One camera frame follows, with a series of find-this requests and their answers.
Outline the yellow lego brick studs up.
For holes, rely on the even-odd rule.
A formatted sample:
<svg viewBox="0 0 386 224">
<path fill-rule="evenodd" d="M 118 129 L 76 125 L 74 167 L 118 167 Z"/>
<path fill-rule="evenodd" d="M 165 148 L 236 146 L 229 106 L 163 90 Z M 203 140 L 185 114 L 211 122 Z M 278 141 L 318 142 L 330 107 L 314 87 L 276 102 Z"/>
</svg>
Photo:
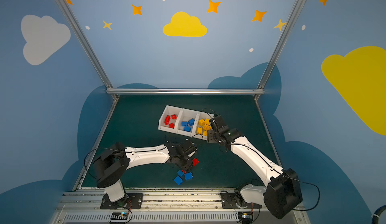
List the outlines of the yellow lego brick studs up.
<svg viewBox="0 0 386 224">
<path fill-rule="evenodd" d="M 208 131 L 208 130 L 210 130 L 210 129 L 211 129 L 211 126 L 210 126 L 210 125 L 207 125 L 207 124 L 205 124 L 205 125 L 203 126 L 203 129 L 204 129 L 205 131 Z"/>
</svg>

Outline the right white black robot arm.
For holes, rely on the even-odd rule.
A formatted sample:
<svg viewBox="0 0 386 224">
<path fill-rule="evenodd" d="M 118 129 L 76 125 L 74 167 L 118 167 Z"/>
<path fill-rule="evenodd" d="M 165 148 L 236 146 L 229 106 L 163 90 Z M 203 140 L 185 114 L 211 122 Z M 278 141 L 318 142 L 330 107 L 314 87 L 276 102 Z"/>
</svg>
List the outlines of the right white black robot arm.
<svg viewBox="0 0 386 224">
<path fill-rule="evenodd" d="M 227 132 L 207 131 L 207 142 L 218 143 L 240 157 L 260 178 L 265 191 L 248 184 L 236 191 L 240 207 L 250 203 L 264 205 L 277 219 L 282 219 L 303 201 L 297 173 L 283 169 L 261 153 L 237 129 Z"/>
</svg>

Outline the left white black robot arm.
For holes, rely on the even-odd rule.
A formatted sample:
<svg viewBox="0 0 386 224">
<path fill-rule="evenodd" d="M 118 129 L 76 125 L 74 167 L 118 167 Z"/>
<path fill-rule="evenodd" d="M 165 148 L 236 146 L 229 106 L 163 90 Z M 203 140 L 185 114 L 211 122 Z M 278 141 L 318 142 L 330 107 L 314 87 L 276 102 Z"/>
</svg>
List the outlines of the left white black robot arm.
<svg viewBox="0 0 386 224">
<path fill-rule="evenodd" d="M 193 167 L 197 147 L 190 140 L 155 147 L 134 148 L 116 143 L 102 152 L 94 161 L 97 188 L 104 189 L 105 202 L 120 204 L 127 199 L 121 177 L 130 168 L 148 164 L 173 163 L 187 172 Z"/>
</svg>

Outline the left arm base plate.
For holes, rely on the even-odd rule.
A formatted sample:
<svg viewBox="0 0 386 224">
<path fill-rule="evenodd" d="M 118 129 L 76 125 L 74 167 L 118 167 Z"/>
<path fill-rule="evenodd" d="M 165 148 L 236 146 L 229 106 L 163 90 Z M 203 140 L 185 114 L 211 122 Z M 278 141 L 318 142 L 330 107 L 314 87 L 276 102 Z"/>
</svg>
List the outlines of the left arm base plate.
<svg viewBox="0 0 386 224">
<path fill-rule="evenodd" d="M 127 210 L 139 210 L 141 209 L 143 202 L 142 193 L 127 193 L 122 199 L 112 202 L 109 199 L 109 196 L 105 194 L 102 198 L 100 205 L 101 210 L 117 210 L 117 209 L 127 209 Z"/>
</svg>

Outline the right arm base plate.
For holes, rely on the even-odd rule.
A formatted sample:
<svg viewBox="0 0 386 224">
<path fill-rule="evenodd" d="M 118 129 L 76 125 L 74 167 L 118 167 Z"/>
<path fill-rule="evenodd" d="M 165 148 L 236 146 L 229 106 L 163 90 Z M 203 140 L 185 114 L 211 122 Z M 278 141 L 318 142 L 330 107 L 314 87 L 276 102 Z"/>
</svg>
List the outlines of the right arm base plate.
<svg viewBox="0 0 386 224">
<path fill-rule="evenodd" d="M 223 209 L 261 209 L 262 205 L 247 203 L 239 193 L 220 192 Z"/>
</svg>

